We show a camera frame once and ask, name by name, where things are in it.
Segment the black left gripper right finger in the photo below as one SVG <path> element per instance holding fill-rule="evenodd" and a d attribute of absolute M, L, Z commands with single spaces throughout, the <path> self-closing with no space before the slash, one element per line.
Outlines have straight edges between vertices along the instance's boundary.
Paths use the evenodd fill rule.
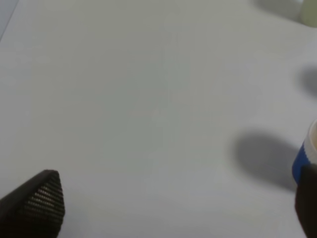
<path fill-rule="evenodd" d="M 295 210 L 307 238 L 317 238 L 317 166 L 303 166 L 295 197 Z"/>

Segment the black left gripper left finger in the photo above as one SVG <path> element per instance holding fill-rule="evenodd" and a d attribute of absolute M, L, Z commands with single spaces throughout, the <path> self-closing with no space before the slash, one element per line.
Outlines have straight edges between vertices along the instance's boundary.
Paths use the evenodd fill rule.
<path fill-rule="evenodd" d="M 59 172 L 43 170 L 0 199 L 0 236 L 56 238 L 64 216 Z"/>

